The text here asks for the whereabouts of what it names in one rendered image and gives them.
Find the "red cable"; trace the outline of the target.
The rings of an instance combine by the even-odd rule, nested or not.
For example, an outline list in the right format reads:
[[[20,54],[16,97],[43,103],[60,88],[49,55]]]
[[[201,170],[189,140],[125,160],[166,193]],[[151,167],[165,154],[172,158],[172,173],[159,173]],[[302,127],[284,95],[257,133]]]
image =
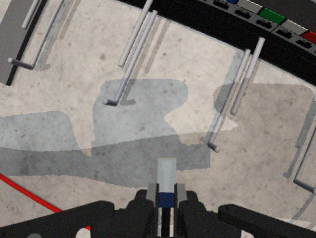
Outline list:
[[[55,206],[49,204],[48,202],[44,201],[43,199],[37,197],[36,195],[32,194],[31,192],[27,191],[23,187],[19,186],[15,182],[11,181],[10,179],[8,179],[4,175],[2,175],[1,173],[0,173],[0,179],[2,181],[4,181],[5,183],[7,183],[8,185],[10,185],[11,187],[13,187],[16,190],[18,190],[19,192],[21,192],[24,195],[26,195],[27,197],[31,198],[32,200],[36,201],[37,203],[41,204],[42,206],[48,208],[49,210],[51,210],[51,211],[53,211],[55,213],[62,211],[62,210],[58,209],[57,207],[55,207]]]

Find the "black cable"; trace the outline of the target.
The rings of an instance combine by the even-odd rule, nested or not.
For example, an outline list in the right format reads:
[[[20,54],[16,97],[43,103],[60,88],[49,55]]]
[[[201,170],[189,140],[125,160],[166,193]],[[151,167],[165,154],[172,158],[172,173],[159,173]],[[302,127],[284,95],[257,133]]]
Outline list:
[[[171,208],[162,208],[161,237],[170,237],[170,212]]]

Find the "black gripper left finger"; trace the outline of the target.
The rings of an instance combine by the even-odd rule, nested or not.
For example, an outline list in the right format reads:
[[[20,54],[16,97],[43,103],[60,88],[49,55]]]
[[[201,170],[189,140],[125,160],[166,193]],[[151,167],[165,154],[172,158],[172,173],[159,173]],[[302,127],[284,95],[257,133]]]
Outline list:
[[[100,200],[0,227],[0,238],[76,238],[90,225],[91,238],[158,236],[159,184],[149,183],[147,190],[137,191],[126,208],[130,209],[115,210],[114,203]]]

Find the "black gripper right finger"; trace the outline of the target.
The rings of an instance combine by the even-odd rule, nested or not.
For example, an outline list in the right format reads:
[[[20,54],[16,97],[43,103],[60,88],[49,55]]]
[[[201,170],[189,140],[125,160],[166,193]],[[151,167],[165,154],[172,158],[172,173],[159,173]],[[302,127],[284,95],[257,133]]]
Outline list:
[[[219,206],[218,213],[207,211],[185,183],[174,184],[173,237],[241,238],[242,230],[254,238],[316,238],[316,231],[235,204]]]

